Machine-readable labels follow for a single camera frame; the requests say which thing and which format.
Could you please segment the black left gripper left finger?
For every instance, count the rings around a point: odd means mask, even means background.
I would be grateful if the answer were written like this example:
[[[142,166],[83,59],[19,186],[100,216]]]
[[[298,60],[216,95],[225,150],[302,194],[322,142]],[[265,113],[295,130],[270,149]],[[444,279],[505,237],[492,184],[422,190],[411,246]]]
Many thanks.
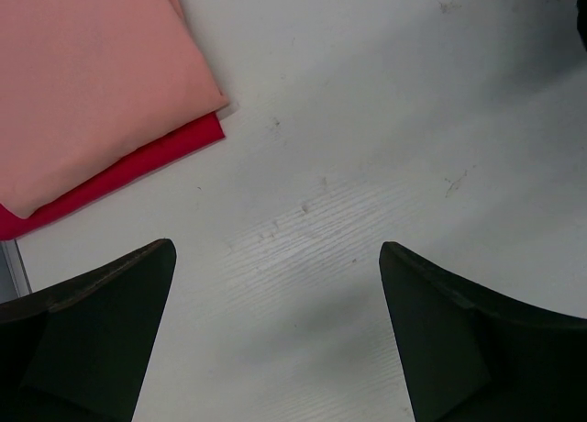
[[[2,420],[131,420],[175,265],[158,239],[3,303]]]

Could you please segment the black t-shirt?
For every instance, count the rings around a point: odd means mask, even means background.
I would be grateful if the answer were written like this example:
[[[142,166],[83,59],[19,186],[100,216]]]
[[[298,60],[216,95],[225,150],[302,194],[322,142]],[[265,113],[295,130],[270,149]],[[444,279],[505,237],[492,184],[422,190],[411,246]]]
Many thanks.
[[[577,0],[576,27],[583,47],[587,50],[587,0]]]

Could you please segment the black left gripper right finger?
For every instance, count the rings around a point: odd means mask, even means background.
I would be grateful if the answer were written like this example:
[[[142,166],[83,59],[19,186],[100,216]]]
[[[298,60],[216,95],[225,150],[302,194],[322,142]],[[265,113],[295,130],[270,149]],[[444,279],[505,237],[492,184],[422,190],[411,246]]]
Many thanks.
[[[418,421],[583,421],[586,322],[448,272],[396,242],[382,287]]]

